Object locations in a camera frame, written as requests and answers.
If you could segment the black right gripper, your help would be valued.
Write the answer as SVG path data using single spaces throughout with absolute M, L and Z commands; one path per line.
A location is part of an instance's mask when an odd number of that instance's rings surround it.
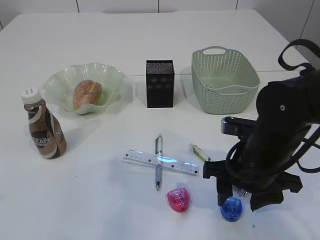
M 312 138 L 305 138 L 311 125 L 303 123 L 290 131 L 286 130 L 287 126 L 268 127 L 258 119 L 250 136 L 239 139 L 225 160 L 204 163 L 203 178 L 216 177 L 219 206 L 233 196 L 233 187 L 251 193 L 252 212 L 281 204 L 284 190 L 298 193 L 302 189 L 300 177 L 286 170 L 312 146 Z

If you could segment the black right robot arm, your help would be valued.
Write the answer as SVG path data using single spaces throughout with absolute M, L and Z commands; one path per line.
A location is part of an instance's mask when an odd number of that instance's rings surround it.
M 312 70 L 283 81 L 271 81 L 256 99 L 258 118 L 224 117 L 223 134 L 238 142 L 220 161 L 206 161 L 205 179 L 216 178 L 217 203 L 233 195 L 233 187 L 251 194 L 252 211 L 284 200 L 283 191 L 298 193 L 303 184 L 288 169 L 316 144 L 320 122 L 320 72 Z

